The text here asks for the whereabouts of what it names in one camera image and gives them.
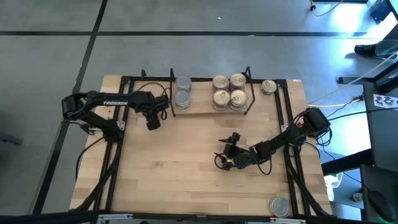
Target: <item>wooden table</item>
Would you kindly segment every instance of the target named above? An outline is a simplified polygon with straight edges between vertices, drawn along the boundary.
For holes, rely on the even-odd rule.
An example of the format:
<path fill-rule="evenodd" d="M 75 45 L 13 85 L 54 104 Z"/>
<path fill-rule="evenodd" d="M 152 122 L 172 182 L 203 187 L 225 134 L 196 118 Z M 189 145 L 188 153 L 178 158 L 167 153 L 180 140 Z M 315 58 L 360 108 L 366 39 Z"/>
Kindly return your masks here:
<path fill-rule="evenodd" d="M 120 80 L 121 76 L 106 75 L 101 91 L 117 93 Z M 145 83 L 136 81 L 134 89 Z M 306 109 L 307 101 L 300 80 L 288 80 L 287 83 L 295 116 Z M 130 110 L 112 211 L 271 216 L 271 199 L 283 197 L 290 203 L 283 153 L 272 156 L 269 176 L 261 174 L 257 166 L 224 171 L 213 163 L 214 152 L 221 153 L 224 149 L 224 144 L 218 139 L 226 139 L 232 132 L 241 135 L 240 146 L 246 148 L 280 133 L 275 97 L 263 95 L 259 88 L 260 84 L 254 84 L 256 102 L 246 116 L 218 113 L 179 114 L 173 117 L 168 109 L 169 117 L 160 121 L 161 127 L 148 131 L 143 115 Z M 155 96 L 162 93 L 156 85 L 146 86 L 143 90 L 151 91 Z M 280 97 L 287 122 L 282 90 Z M 111 118 L 113 110 L 113 107 L 102 106 L 97 107 L 96 113 Z M 87 145 L 101 136 L 101 133 L 89 136 Z M 84 154 L 70 208 L 79 206 L 97 184 L 105 147 L 106 142 L 102 141 Z M 323 209 L 331 213 L 318 152 L 305 144 L 301 160 L 308 189 Z M 267 171 L 269 162 L 264 163 L 262 168 Z M 297 186 L 295 191 L 299 212 L 303 213 Z M 106 186 L 101 208 L 104 208 L 107 192 Z"/>

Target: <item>gray floor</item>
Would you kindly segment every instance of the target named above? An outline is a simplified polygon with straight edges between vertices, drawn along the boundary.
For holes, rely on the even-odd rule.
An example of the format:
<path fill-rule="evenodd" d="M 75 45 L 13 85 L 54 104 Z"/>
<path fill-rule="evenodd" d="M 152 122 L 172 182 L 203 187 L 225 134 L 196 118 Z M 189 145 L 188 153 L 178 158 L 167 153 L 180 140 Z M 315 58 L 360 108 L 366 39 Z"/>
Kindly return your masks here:
<path fill-rule="evenodd" d="M 308 101 L 338 88 L 337 77 L 359 76 L 380 60 L 353 53 L 356 44 L 379 40 L 380 29 L 364 4 L 341 4 L 325 17 L 308 13 L 309 1 L 109 0 L 100 30 L 196 30 L 268 32 L 370 32 L 366 38 L 333 37 L 97 37 L 82 91 L 99 90 L 103 75 L 212 77 L 251 66 L 256 78 L 301 79 Z M 0 0 L 0 30 L 91 31 L 100 0 Z M 332 4 L 318 4 L 319 12 Z M 0 214 L 30 212 L 61 120 L 60 100 L 70 94 L 89 37 L 0 36 L 0 131 L 24 139 L 0 142 Z M 349 101 L 362 93 L 350 86 L 318 104 Z M 362 103 L 340 113 L 364 110 Z M 330 114 L 333 109 L 323 110 Z M 366 117 L 332 124 L 327 151 L 352 154 L 369 147 Z M 44 212 L 66 211 L 74 187 L 77 155 L 86 135 L 71 126 Z M 334 205 L 334 211 L 341 210 Z"/>

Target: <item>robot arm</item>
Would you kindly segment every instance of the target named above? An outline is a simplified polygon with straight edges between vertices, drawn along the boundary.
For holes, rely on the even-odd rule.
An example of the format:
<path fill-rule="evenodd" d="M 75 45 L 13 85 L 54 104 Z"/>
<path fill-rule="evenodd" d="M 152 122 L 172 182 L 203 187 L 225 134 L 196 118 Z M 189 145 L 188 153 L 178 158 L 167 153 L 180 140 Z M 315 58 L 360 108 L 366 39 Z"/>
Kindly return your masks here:
<path fill-rule="evenodd" d="M 276 153 L 276 150 L 279 147 L 288 146 L 290 144 L 301 146 L 305 143 L 306 136 L 319 136 L 328 131 L 330 123 L 318 108 L 307 108 L 299 115 L 303 116 L 303 124 L 295 124 L 293 122 L 284 132 L 280 133 L 275 138 L 265 142 L 259 142 L 249 147 L 249 150 L 236 146 L 236 143 L 240 138 L 238 133 L 233 133 L 228 139 L 219 140 L 221 142 L 225 142 L 226 145 L 224 147 L 224 152 L 222 154 L 217 154 L 215 158 L 215 160 L 217 158 L 221 158 L 222 166 L 218 166 L 217 163 L 216 165 L 220 169 L 230 170 L 232 167 L 243 169 L 249 165 L 262 164 L 270 160 L 271 156 Z M 292 162 L 290 161 L 290 158 L 285 158 L 285 163 L 287 166 L 287 172 L 293 177 L 315 213 L 321 216 L 329 215 L 321 208 L 301 181 L 292 165 Z"/>
<path fill-rule="evenodd" d="M 130 106 L 136 113 L 142 113 L 147 120 L 149 130 L 160 127 L 158 113 L 169 107 L 169 99 L 166 95 L 154 97 L 149 91 L 135 91 L 131 94 L 75 93 L 62 100 L 62 114 L 65 119 L 76 121 L 78 119 L 100 128 L 105 141 L 117 142 L 121 138 L 121 131 L 117 122 L 112 119 L 104 119 L 91 110 L 96 106 Z"/>

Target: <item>tin can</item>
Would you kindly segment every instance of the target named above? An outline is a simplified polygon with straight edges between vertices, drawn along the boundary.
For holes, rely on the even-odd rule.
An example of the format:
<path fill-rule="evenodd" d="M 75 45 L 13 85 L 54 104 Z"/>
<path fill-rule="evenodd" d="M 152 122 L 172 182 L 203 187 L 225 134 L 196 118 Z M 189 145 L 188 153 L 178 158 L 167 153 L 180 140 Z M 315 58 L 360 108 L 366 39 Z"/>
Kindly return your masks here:
<path fill-rule="evenodd" d="M 181 110 L 187 109 L 190 105 L 189 93 L 184 90 L 176 92 L 174 96 L 174 102 L 178 109 Z"/>
<path fill-rule="evenodd" d="M 213 92 L 218 90 L 227 90 L 229 87 L 229 80 L 225 75 L 217 75 L 213 78 Z"/>
<path fill-rule="evenodd" d="M 191 91 L 192 81 L 191 78 L 186 75 L 181 75 L 175 79 L 175 85 L 178 90 Z"/>
<path fill-rule="evenodd" d="M 248 100 L 248 96 L 242 90 L 235 90 L 231 93 L 231 104 L 229 107 L 232 110 L 239 111 L 246 105 L 246 101 Z"/>
<path fill-rule="evenodd" d="M 277 89 L 277 84 L 272 80 L 264 80 L 261 83 L 261 93 L 265 95 L 273 94 Z"/>
<path fill-rule="evenodd" d="M 276 197 L 269 202 L 269 210 L 278 218 L 286 218 L 289 215 L 289 202 L 281 197 Z"/>
<path fill-rule="evenodd" d="M 231 97 L 226 90 L 218 90 L 213 96 L 213 107 L 218 111 L 225 110 Z"/>
<path fill-rule="evenodd" d="M 235 73 L 229 79 L 229 90 L 242 90 L 246 84 L 246 77 L 242 73 Z"/>

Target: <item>wooden shelf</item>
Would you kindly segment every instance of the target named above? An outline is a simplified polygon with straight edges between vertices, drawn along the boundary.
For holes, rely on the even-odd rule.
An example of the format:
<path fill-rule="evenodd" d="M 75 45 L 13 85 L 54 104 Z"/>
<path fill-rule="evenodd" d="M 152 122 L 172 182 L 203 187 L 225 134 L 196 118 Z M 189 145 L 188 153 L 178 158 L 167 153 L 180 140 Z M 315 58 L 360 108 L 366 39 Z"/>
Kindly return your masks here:
<path fill-rule="evenodd" d="M 192 82 L 190 95 L 190 106 L 187 109 L 181 110 L 175 105 L 174 95 L 177 92 L 176 86 L 173 86 L 173 106 L 175 114 L 212 114 L 212 113 L 241 113 L 243 114 L 248 109 L 248 104 L 242 107 L 241 110 L 232 110 L 229 106 L 223 110 L 218 111 L 213 107 L 213 83 L 212 82 Z M 248 95 L 248 103 L 251 101 L 248 90 L 250 87 L 245 87 L 245 93 Z"/>

